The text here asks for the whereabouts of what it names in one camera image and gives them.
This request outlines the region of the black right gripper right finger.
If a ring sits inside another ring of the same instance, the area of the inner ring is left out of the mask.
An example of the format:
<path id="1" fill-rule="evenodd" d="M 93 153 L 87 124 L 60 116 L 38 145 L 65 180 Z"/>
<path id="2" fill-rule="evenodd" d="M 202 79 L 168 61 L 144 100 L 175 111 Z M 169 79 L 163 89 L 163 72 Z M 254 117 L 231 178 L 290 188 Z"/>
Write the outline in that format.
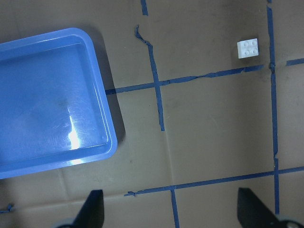
<path id="1" fill-rule="evenodd" d="M 278 228 L 279 220 L 250 188 L 239 188 L 237 218 L 243 228 Z"/>

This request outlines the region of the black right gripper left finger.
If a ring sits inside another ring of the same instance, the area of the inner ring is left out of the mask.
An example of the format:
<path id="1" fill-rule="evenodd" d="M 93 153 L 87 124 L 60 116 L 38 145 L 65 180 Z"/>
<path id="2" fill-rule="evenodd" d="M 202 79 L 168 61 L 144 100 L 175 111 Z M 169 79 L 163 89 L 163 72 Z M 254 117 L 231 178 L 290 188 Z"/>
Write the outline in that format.
<path id="1" fill-rule="evenodd" d="M 102 228 L 105 219 L 103 190 L 92 190 L 74 219 L 73 228 Z"/>

